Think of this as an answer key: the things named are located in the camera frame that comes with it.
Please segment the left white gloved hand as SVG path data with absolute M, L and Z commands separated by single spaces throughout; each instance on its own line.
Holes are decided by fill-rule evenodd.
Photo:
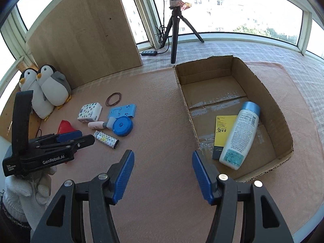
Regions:
M 25 178 L 5 178 L 4 207 L 13 221 L 28 223 L 36 230 L 46 211 L 51 194 L 51 176 L 56 167 L 49 167 L 29 174 Z

